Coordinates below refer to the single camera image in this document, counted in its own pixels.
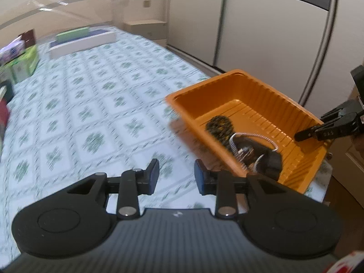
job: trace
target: black and yellow fuzzy object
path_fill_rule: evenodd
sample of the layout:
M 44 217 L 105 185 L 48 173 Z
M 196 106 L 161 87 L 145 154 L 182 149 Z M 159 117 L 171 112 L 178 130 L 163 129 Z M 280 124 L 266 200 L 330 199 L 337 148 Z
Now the black and yellow fuzzy object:
M 206 123 L 206 130 L 231 151 L 229 139 L 234 134 L 234 127 L 229 118 L 220 115 L 211 118 Z

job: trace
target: wall socket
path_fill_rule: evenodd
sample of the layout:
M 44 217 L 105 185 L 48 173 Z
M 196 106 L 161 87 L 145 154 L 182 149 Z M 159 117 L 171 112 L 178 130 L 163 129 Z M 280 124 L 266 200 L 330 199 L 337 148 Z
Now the wall socket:
M 150 7 L 150 0 L 144 0 L 144 1 L 143 1 L 143 7 L 144 7 L 144 8 L 148 8 L 148 7 Z

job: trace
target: basket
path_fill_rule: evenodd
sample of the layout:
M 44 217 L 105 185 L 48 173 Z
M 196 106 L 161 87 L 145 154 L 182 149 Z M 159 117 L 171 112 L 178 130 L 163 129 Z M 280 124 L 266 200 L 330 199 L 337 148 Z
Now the basket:
M 230 118 L 236 132 L 260 134 L 274 140 L 283 161 L 279 182 L 300 193 L 306 191 L 330 146 L 330 141 L 316 139 L 296 142 L 297 131 L 322 122 L 289 97 L 242 70 L 184 88 L 168 95 L 166 100 L 197 138 L 240 177 L 245 177 L 246 171 L 205 130 L 206 123 L 216 115 Z M 255 140 L 272 147 L 262 139 Z

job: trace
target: white cord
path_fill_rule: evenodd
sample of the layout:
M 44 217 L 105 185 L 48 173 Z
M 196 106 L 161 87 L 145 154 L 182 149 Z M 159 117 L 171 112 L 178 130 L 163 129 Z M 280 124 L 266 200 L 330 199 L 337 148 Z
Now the white cord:
M 244 170 L 250 170 L 249 167 L 244 163 L 243 161 L 243 158 L 241 157 L 241 154 L 239 154 L 238 152 L 238 149 L 234 143 L 234 137 L 237 136 L 237 137 L 241 137 L 241 136 L 244 136 L 244 137 L 259 137 L 261 139 L 265 139 L 266 141 L 270 142 L 273 146 L 274 146 L 274 152 L 278 151 L 278 145 L 270 138 L 264 136 L 264 135 L 261 135 L 261 134 L 251 134 L 251 133 L 248 133 L 248 132 L 236 132 L 234 133 L 231 137 L 230 137 L 230 140 L 229 140 L 229 143 L 230 143 L 230 147 L 231 147 L 231 150 L 234 154 L 234 156 L 236 157 L 236 159 L 241 163 L 241 168 L 244 169 Z M 261 155 L 254 163 L 254 168 L 253 170 L 256 172 L 256 168 L 257 168 L 257 165 L 258 165 L 258 162 L 259 160 L 263 157 L 263 155 Z

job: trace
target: green and white patterned bedspread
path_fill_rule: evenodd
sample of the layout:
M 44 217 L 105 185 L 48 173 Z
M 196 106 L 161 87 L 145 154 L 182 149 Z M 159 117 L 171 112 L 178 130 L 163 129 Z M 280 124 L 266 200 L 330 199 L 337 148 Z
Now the green and white patterned bedspread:
M 117 176 L 158 158 L 157 187 L 154 195 L 139 196 L 141 212 L 214 210 L 214 196 L 198 193 L 193 163 L 202 158 L 212 168 L 220 162 L 164 101 L 207 76 L 141 36 L 112 29 L 116 43 L 56 60 L 49 60 L 48 44 L 40 45 L 35 74 L 14 87 L 0 162 L 0 268 L 19 254 L 10 230 L 15 214 L 97 171 Z M 318 190 L 322 200 L 327 183 L 315 184 L 311 193 Z M 107 210 L 115 209 L 111 197 Z

